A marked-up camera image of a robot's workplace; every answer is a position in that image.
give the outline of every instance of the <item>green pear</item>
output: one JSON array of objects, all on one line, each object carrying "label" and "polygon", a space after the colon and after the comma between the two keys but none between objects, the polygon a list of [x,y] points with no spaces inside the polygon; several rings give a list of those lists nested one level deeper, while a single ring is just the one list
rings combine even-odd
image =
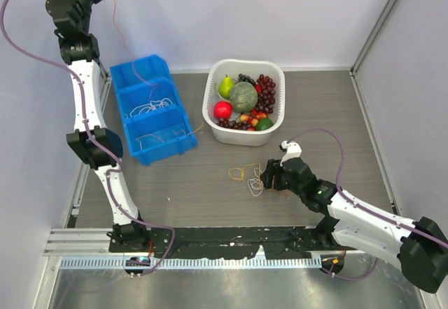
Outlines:
[{"label": "green pear", "polygon": [[219,86],[219,94],[224,99],[228,99],[230,96],[230,90],[235,86],[235,83],[233,82],[232,78],[229,76],[226,76],[221,83],[221,86]]}]

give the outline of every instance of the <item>white plastic basket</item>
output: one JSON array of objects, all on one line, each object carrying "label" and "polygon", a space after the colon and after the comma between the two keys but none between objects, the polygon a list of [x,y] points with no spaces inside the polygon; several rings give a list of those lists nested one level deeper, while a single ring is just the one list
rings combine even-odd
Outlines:
[{"label": "white plastic basket", "polygon": [[[218,120],[214,117],[214,107],[222,98],[216,91],[217,86],[226,75],[236,79],[239,74],[246,74],[257,79],[260,74],[269,76],[276,83],[274,113],[269,115],[274,125],[260,132],[248,130],[233,130],[216,125]],[[204,120],[211,126],[215,138],[228,144],[239,144],[242,146],[261,146],[269,141],[271,134],[283,123],[285,117],[285,75],[277,65],[271,62],[256,62],[250,60],[225,59],[217,62],[210,70],[209,78],[204,94],[202,105]],[[233,112],[230,119],[238,118],[239,113]]]}]

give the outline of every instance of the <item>green melon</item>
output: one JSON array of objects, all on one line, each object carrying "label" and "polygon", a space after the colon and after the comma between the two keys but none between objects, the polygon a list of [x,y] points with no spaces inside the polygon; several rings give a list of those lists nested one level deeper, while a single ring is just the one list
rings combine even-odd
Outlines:
[{"label": "green melon", "polygon": [[257,90],[251,83],[241,82],[235,84],[230,90],[230,103],[235,111],[243,113],[252,110],[258,101]]}]

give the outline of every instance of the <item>white wall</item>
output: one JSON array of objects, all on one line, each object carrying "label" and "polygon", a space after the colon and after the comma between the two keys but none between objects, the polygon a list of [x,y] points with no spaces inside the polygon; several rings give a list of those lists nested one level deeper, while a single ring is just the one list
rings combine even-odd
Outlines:
[{"label": "white wall", "polygon": [[[350,67],[385,1],[118,0],[117,22],[139,57],[157,53],[171,69],[207,69],[227,57]],[[130,58],[112,10],[106,0],[93,19],[108,66]]]},{"label": "white wall", "polygon": [[[448,0],[400,0],[359,73],[402,213],[448,234]],[[448,282],[440,298],[448,306]]]},{"label": "white wall", "polygon": [[[23,48],[60,60],[46,0],[12,0],[6,27]],[[74,124],[69,76],[0,39],[0,303],[32,307],[52,227],[63,225],[79,168],[65,142]]]}]

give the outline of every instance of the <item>blue plastic container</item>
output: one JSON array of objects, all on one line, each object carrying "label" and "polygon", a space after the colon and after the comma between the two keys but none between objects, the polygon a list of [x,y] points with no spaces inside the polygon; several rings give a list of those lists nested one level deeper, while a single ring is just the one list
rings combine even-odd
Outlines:
[{"label": "blue plastic container", "polygon": [[[197,146],[185,107],[169,73],[167,63],[157,55],[111,67],[118,108],[129,152],[141,164],[151,163]],[[163,100],[163,107],[150,110],[150,102]]]}]

